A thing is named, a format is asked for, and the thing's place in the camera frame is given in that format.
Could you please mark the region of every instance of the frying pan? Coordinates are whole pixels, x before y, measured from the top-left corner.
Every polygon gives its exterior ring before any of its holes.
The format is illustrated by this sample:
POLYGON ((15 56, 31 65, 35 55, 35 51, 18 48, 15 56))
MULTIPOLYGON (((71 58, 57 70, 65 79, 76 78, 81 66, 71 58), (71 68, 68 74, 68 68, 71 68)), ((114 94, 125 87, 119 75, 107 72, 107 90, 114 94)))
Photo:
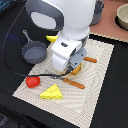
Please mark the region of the frying pan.
POLYGON ((104 8, 103 0, 97 0, 95 4, 93 19, 90 25, 95 25, 100 22, 103 8, 104 8))
POLYGON ((43 62, 47 57, 46 45, 40 41, 32 41, 26 30, 23 30, 28 43, 22 48, 22 55, 24 59, 31 64, 38 64, 43 62))

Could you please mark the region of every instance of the orange handle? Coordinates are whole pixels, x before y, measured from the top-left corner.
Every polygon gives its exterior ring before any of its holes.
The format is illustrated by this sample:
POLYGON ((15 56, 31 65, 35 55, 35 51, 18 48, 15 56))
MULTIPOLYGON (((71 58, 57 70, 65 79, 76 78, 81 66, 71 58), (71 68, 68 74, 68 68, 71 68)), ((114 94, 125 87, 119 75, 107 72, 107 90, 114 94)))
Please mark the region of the orange handle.
POLYGON ((81 88, 81 89, 84 89, 84 88, 85 88, 85 86, 84 86, 83 84, 77 83, 77 82, 72 81, 72 80, 69 80, 69 79, 67 79, 67 78, 64 78, 63 81, 64 81, 65 83, 68 83, 68 84, 70 84, 70 85, 76 86, 76 87, 81 88))
POLYGON ((93 62, 93 63, 96 63, 96 62, 97 62, 96 59, 89 58, 89 57, 85 57, 84 60, 86 60, 86 61, 90 61, 90 62, 93 62))

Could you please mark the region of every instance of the cloth mat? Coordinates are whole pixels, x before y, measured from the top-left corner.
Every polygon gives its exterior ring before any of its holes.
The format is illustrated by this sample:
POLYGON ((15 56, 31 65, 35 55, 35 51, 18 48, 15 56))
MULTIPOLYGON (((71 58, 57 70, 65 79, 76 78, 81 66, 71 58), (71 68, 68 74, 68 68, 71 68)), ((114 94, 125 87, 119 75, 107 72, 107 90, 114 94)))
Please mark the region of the cloth mat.
MULTIPOLYGON (((29 75, 45 73, 46 70, 51 73, 58 73, 52 67, 52 45, 53 43, 47 49, 48 56, 46 60, 36 64, 29 75)), ((80 128, 89 128, 114 46, 87 39, 85 48, 87 57, 97 59, 97 63, 83 60, 82 68, 75 76, 71 74, 66 76, 73 81, 84 84, 85 89, 79 89, 64 83, 62 80, 46 76, 40 77, 41 84, 32 89, 26 86, 24 80, 13 96, 80 128), (40 94, 53 84, 57 84, 62 92, 63 99, 41 99, 40 94)))

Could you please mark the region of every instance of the pan handle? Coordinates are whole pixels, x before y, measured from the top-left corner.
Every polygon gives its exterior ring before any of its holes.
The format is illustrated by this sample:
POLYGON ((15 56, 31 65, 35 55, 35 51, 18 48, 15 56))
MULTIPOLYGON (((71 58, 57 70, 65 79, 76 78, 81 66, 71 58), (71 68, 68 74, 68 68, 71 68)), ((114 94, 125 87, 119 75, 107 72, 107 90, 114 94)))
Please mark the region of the pan handle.
POLYGON ((23 33, 24 33, 24 35, 26 36, 26 38, 27 38, 27 40, 28 40, 28 43, 33 42, 33 41, 29 38, 29 36, 28 36, 26 30, 23 30, 23 33))
POLYGON ((101 6, 101 8, 104 8, 103 0, 97 0, 96 3, 99 4, 101 6))

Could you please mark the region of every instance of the cheese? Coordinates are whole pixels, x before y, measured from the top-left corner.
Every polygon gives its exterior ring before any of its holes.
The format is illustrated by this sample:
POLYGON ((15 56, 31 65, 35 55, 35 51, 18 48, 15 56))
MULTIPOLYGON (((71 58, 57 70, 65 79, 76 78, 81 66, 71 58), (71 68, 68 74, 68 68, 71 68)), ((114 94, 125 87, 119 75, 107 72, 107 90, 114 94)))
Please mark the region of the cheese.
POLYGON ((41 99, 62 99, 62 93, 56 84, 52 85, 42 94, 40 94, 41 99))
POLYGON ((46 36, 47 40, 50 42, 55 42, 58 38, 58 36, 46 36))

